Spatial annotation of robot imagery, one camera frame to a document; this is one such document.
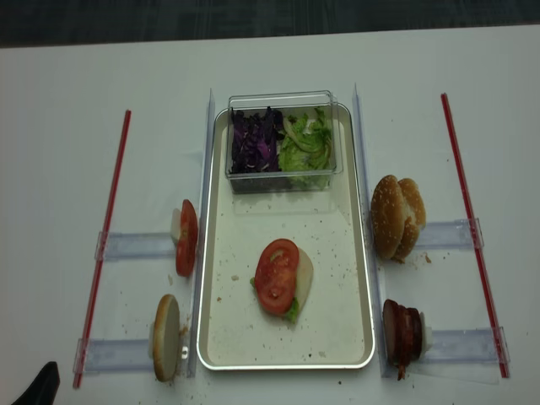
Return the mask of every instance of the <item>purple cabbage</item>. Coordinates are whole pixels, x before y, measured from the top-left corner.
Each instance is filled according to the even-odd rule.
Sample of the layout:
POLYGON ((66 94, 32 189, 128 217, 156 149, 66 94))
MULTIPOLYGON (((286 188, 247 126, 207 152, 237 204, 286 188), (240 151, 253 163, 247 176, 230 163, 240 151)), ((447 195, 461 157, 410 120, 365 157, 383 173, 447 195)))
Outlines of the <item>purple cabbage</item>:
POLYGON ((278 140, 283 140, 284 116, 267 108, 264 117, 258 113, 245 117, 244 111, 232 111, 235 129, 230 173, 279 171, 278 140))

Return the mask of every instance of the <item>tomato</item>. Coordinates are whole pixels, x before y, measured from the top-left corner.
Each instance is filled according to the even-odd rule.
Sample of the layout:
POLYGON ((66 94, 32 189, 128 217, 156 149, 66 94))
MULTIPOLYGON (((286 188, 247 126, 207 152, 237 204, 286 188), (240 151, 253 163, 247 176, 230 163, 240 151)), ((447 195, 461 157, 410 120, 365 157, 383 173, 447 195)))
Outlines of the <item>tomato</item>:
POLYGON ((293 241, 277 239, 262 251, 255 272, 255 289, 266 311, 282 315, 293 303, 299 252, 293 241))
POLYGON ((198 226, 195 208, 189 200, 184 200, 180 215, 180 239, 176 247, 176 272, 179 276, 188 277, 193 272, 197 238, 198 226))

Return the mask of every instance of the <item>black object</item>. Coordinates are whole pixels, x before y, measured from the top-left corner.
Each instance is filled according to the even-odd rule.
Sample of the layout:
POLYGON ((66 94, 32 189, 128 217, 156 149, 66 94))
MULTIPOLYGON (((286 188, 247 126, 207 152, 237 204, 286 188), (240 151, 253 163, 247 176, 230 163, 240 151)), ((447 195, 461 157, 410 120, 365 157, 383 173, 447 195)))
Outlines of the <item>black object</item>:
POLYGON ((337 34, 539 20, 538 0, 0 0, 0 46, 337 34))
POLYGON ((52 405, 58 386, 60 386, 58 364, 56 361, 50 361, 13 405, 52 405))

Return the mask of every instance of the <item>white tray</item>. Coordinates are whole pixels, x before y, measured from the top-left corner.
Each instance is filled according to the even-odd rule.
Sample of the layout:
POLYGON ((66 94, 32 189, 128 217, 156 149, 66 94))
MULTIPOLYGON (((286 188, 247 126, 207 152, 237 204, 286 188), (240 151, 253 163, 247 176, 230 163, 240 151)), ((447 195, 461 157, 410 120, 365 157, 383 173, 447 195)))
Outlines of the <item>white tray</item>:
POLYGON ((233 194, 225 178, 226 112, 214 125, 200 360, 211 370, 364 367, 375 339, 349 111, 339 106, 343 171, 329 189, 251 195, 233 194), (250 285, 277 238, 293 240, 315 268, 294 326, 265 313, 250 285))

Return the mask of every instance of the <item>sesame seed bun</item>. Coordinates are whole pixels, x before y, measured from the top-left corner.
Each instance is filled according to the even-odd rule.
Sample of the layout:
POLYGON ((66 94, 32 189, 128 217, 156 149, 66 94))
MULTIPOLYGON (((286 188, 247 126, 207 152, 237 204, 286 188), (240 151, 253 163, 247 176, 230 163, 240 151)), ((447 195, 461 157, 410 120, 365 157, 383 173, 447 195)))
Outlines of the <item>sesame seed bun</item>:
POLYGON ((394 175, 383 177, 371 198, 375 250, 382 259, 392 258, 402 240, 406 219, 404 205, 397 178, 394 175))
POLYGON ((425 227, 425 207, 418 185, 412 179, 383 177, 371 199, 371 221, 379 257, 402 262, 425 227))

